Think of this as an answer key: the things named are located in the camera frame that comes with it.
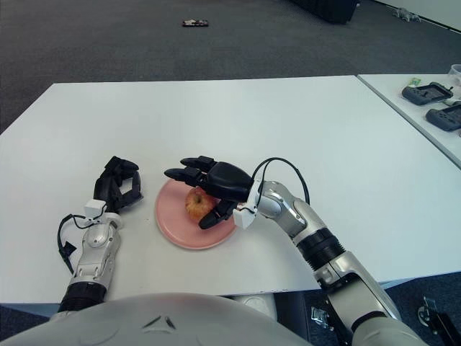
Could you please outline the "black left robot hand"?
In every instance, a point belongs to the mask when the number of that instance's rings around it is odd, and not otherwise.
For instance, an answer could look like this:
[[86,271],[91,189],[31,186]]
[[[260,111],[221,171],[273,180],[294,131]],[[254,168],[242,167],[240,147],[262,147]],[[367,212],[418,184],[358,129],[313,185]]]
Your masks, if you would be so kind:
[[[119,213],[121,209],[142,200],[138,170],[137,164],[116,156],[104,166],[104,171],[96,180],[93,198],[106,203],[107,213]],[[121,192],[120,188],[127,179],[132,182],[131,189]]]

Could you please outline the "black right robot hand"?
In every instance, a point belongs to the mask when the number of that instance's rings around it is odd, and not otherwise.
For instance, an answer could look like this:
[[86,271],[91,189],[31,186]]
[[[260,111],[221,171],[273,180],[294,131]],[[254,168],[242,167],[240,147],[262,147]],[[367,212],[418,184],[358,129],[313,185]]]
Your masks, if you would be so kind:
[[248,200],[254,180],[242,169],[207,156],[185,158],[182,168],[167,169],[164,174],[190,187],[201,187],[219,203],[199,220],[201,229],[209,229],[228,220],[239,203]]

